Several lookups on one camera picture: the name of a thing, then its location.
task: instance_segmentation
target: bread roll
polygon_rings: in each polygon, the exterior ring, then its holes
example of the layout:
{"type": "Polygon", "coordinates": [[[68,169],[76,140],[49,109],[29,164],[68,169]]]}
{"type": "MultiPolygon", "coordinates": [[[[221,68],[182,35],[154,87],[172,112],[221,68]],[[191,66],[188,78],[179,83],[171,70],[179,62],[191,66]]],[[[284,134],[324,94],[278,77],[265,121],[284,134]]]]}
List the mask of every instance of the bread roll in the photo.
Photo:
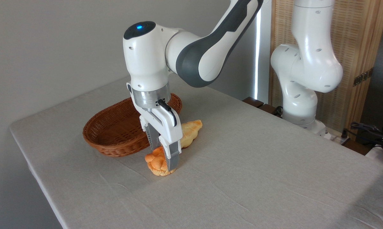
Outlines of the bread roll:
{"type": "MultiPolygon", "coordinates": [[[[188,147],[193,142],[193,140],[197,137],[197,133],[201,127],[203,127],[201,120],[187,122],[181,125],[183,137],[180,139],[180,145],[182,148],[188,147]]],[[[156,176],[167,176],[176,170],[173,169],[172,171],[167,171],[165,151],[163,146],[160,146],[154,149],[150,154],[147,154],[145,156],[145,161],[147,162],[149,169],[156,176]]]]}
{"type": "Polygon", "coordinates": [[[147,162],[149,169],[156,176],[167,176],[176,170],[173,169],[172,171],[167,171],[165,151],[163,150],[163,146],[157,147],[152,153],[146,155],[145,161],[147,162]]]}
{"type": "Polygon", "coordinates": [[[182,148],[187,148],[193,142],[201,127],[203,127],[201,120],[187,122],[181,125],[183,137],[180,139],[180,145],[182,148]]]}

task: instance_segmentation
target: metal hinge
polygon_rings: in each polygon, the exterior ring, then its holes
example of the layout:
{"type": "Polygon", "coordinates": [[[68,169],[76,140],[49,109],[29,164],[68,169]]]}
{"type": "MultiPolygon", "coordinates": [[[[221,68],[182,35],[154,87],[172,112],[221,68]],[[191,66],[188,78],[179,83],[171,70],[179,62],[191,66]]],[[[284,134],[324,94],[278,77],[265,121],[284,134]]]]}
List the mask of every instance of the metal hinge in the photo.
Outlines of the metal hinge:
{"type": "Polygon", "coordinates": [[[370,70],[366,71],[365,73],[354,78],[353,87],[356,86],[357,84],[362,83],[363,81],[366,81],[369,77],[371,77],[373,70],[374,70],[374,68],[371,68],[370,70]]]}

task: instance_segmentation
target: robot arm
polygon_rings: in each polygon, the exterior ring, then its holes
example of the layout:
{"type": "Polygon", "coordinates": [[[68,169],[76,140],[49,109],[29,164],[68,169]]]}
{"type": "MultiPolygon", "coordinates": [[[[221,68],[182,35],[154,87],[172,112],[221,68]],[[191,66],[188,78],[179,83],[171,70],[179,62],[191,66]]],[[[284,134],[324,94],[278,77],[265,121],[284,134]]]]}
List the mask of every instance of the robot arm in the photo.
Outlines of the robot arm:
{"type": "Polygon", "coordinates": [[[220,22],[203,38],[149,21],[126,30],[123,50],[131,75],[127,87],[152,149],[163,145],[169,171],[177,167],[182,131],[177,113],[166,104],[170,100],[168,75],[177,73],[193,87],[212,83],[262,2],[231,0],[220,22]]]}
{"type": "Polygon", "coordinates": [[[324,136],[325,126],[315,120],[317,96],[334,90],[343,68],[334,55],[330,26],[334,0],[295,0],[292,34],[297,45],[283,44],[272,54],[283,94],[283,119],[324,136]]]}

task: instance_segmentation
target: wicker basket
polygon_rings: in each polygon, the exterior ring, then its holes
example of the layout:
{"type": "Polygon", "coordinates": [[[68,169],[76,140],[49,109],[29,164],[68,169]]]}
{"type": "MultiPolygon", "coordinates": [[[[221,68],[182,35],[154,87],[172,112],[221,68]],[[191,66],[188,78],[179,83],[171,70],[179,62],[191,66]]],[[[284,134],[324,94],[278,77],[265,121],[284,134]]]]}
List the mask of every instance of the wicker basket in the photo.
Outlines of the wicker basket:
{"type": "MultiPolygon", "coordinates": [[[[171,93],[168,104],[180,113],[182,104],[178,96],[171,93]]],[[[82,134],[85,141],[101,154],[112,157],[131,155],[149,146],[139,116],[132,99],[127,98],[94,115],[82,134]]]]}

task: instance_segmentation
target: gray tablecloth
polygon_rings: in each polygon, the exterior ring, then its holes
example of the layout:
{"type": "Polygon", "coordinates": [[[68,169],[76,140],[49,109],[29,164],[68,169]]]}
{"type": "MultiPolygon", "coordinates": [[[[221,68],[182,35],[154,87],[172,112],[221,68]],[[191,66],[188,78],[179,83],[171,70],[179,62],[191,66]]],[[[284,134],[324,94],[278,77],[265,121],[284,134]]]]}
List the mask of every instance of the gray tablecloth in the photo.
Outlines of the gray tablecloth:
{"type": "Polygon", "coordinates": [[[129,97],[124,78],[11,131],[64,228],[383,228],[383,165],[210,88],[170,78],[182,122],[203,128],[177,171],[110,158],[82,128],[129,97]]]}

